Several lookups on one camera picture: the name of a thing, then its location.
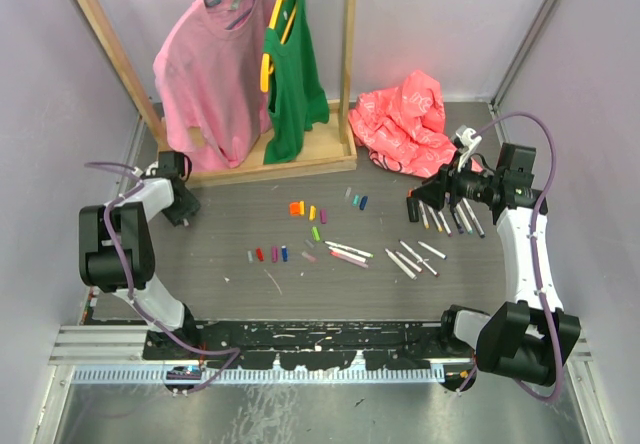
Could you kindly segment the yellow capped white pen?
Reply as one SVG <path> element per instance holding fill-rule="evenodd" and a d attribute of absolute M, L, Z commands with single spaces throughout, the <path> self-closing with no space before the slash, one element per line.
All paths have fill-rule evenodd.
<path fill-rule="evenodd" d="M 429 229 L 430 223 L 429 223 L 429 219 L 428 219 L 428 215 L 427 215 L 427 211 L 426 211 L 426 207 L 424 206 L 424 203 L 422 201 L 419 201 L 418 207 L 419 207 L 419 212 L 420 212 L 423 226 L 425 229 Z"/>

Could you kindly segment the black highlighter body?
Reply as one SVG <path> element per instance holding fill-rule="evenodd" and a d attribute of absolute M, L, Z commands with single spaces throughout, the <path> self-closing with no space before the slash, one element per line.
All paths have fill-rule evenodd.
<path fill-rule="evenodd" d="M 406 205 L 408 212 L 408 219 L 412 223 L 420 221 L 419 200 L 413 195 L 413 191 L 410 190 L 406 197 Z"/>

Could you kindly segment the dark purple pen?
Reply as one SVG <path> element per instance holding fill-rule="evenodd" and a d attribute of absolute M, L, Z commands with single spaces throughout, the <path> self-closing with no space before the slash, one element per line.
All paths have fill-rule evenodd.
<path fill-rule="evenodd" d="M 462 220 L 457 212 L 457 210 L 454 207 L 450 208 L 450 213 L 452 215 L 452 218 L 454 220 L 455 226 L 457 228 L 457 231 L 459 234 L 465 234 L 466 233 L 466 229 L 462 223 Z"/>

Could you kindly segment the yellow capped marker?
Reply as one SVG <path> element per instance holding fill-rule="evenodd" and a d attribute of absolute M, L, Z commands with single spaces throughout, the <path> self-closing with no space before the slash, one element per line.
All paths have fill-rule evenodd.
<path fill-rule="evenodd" d="M 436 212 L 430 206 L 427 206 L 427 210 L 428 210 L 431 218 L 433 219 L 438 232 L 442 233 L 443 232 L 443 226 L 442 226 L 442 224 L 441 224 Z"/>

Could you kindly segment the brown marker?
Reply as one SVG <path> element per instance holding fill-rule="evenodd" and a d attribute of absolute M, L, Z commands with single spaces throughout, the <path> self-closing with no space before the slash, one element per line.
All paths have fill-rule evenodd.
<path fill-rule="evenodd" d="M 440 273 L 436 271 L 429 263 L 428 260 L 423 258 L 417 251 L 415 251 L 409 244 L 404 242 L 403 240 L 399 241 L 400 245 L 416 260 L 417 264 L 422 265 L 425 269 L 427 269 L 431 274 L 435 277 L 439 277 Z"/>

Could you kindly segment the navy capped white marker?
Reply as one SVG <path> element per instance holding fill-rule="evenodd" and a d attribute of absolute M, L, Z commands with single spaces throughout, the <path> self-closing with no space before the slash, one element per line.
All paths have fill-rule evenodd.
<path fill-rule="evenodd" d="M 469 215 L 469 217 L 471 219 L 471 222 L 473 223 L 473 225 L 474 225 L 474 227 L 476 229 L 476 232 L 477 232 L 478 236 L 480 238 L 484 238 L 486 236 L 485 231 L 484 231 L 480 221 L 478 220 L 478 218 L 477 218 L 472 206 L 467 201 L 467 199 L 463 199 L 462 203 L 463 203 L 463 205 L 464 205 L 464 207 L 466 209 L 466 212 L 468 213 L 468 215 Z"/>

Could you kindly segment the navy marker cap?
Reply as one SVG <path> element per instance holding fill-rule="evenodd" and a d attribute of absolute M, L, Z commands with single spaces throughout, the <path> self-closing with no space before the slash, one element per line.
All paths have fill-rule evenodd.
<path fill-rule="evenodd" d="M 360 200 L 359 209 L 364 211 L 368 202 L 368 196 L 363 196 Z"/>

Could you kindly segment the red capped marker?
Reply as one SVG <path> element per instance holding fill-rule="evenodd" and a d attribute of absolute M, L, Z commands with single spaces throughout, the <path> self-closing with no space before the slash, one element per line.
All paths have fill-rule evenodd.
<path fill-rule="evenodd" d="M 407 264 L 411 269 L 413 269 L 413 270 L 414 270 L 414 271 L 416 271 L 417 273 L 422 273 L 422 272 L 423 272 L 422 268 L 421 268 L 418 264 L 416 264 L 416 263 L 412 262 L 412 261 L 411 261 L 411 260 L 410 260 L 406 255 L 404 255 L 402 252 L 400 252 L 400 251 L 395 251 L 395 253 L 396 253 L 396 255 L 397 255 L 397 256 L 398 256 L 398 257 L 399 257 L 399 258 L 400 258 L 404 263 L 406 263 L 406 264 Z"/>

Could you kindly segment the green capped marker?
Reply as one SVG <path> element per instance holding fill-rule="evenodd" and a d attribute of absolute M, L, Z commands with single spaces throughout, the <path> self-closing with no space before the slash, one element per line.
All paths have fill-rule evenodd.
<path fill-rule="evenodd" d="M 345 250 L 347 252 L 351 252 L 353 254 L 357 254 L 357 255 L 360 255 L 360 256 L 365 257 L 365 258 L 373 258 L 374 257 L 373 253 L 370 253 L 368 251 L 364 251 L 364 250 L 361 250 L 361 249 L 357 249 L 355 247 L 351 247 L 351 246 L 344 245 L 344 244 L 339 244 L 339 243 L 336 243 L 336 242 L 333 242 L 333 241 L 328 241 L 328 240 L 325 240 L 323 242 L 327 246 L 338 248 L 338 249 L 342 249 L 342 250 Z"/>

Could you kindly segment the pink pen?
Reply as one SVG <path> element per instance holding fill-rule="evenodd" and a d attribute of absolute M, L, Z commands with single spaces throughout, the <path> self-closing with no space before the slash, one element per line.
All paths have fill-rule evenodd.
<path fill-rule="evenodd" d="M 335 252 L 335 251 L 331 251 L 330 254 L 333 257 L 337 258 L 337 259 L 340 259 L 342 261 L 348 262 L 348 263 L 353 264 L 355 266 L 358 266 L 360 268 L 364 268 L 364 269 L 368 269 L 369 268 L 369 266 L 368 266 L 368 264 L 366 262 L 361 262 L 360 260 L 357 260 L 355 258 L 346 256 L 345 254 L 341 254 L 341 253 L 338 253 L 338 252 Z"/>

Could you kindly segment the grey capped white marker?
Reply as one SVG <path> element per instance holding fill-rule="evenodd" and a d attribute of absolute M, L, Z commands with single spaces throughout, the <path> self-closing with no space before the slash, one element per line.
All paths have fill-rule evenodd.
<path fill-rule="evenodd" d="M 353 254 L 353 253 L 350 253 L 350 252 L 347 252 L 347 251 L 342 250 L 342 249 L 338 249 L 338 248 L 334 248 L 334 247 L 329 247 L 329 251 L 330 251 L 330 252 L 331 252 L 331 251 L 335 251 L 335 252 L 338 252 L 338 253 L 341 253 L 341 254 L 345 254 L 346 256 L 349 256 L 349 257 L 355 258 L 355 259 L 357 259 L 357 260 L 360 260 L 361 262 L 366 262 L 366 258 L 365 258 L 365 257 L 359 256 L 359 255 L 356 255 L 356 254 Z"/>

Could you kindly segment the green marker cap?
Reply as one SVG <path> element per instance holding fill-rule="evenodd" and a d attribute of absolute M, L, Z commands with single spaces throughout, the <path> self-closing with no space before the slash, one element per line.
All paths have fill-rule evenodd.
<path fill-rule="evenodd" d="M 320 242 L 321 241 L 321 237 L 320 237 L 320 233 L 319 230 L 316 226 L 312 226 L 311 228 L 311 232 L 312 232 L 312 236 L 315 242 Z"/>

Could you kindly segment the orange highlighter cap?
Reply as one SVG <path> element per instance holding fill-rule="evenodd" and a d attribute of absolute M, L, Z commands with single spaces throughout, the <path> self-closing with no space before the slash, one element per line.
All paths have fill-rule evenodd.
<path fill-rule="evenodd" d="M 299 211 L 299 201 L 294 201 L 289 204 L 289 214 L 291 216 L 301 216 Z"/>

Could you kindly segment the clear pink pen cap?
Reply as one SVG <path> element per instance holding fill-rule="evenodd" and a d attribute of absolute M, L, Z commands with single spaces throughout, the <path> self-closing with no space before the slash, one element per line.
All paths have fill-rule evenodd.
<path fill-rule="evenodd" d="M 301 252 L 301 255 L 311 263 L 317 262 L 317 259 L 306 251 Z"/>

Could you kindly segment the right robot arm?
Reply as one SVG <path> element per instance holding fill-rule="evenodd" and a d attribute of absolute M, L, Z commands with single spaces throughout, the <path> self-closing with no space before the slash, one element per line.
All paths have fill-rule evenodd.
<path fill-rule="evenodd" d="M 438 343 L 459 358 L 470 349 L 478 370 L 513 379 L 526 390 L 558 388 L 581 334 L 553 283 L 546 247 L 547 193 L 533 188 L 533 147 L 505 144 L 495 169 L 476 172 L 472 148 L 458 144 L 451 161 L 412 191 L 436 210 L 463 200 L 487 206 L 505 265 L 506 298 L 492 315 L 453 305 L 441 319 Z"/>

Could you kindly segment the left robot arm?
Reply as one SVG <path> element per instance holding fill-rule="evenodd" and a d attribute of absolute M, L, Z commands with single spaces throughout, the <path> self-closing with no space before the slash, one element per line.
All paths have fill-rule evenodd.
<path fill-rule="evenodd" d="M 178 151 L 162 151 L 146 169 L 115 162 L 85 166 L 119 174 L 133 186 L 105 204 L 80 210 L 81 280 L 126 302 L 176 359 L 191 359 L 199 351 L 201 334 L 188 306 L 158 277 L 149 230 L 149 222 L 159 214 L 174 226 L 186 226 L 200 210 L 199 200 L 187 188 L 191 159 Z"/>

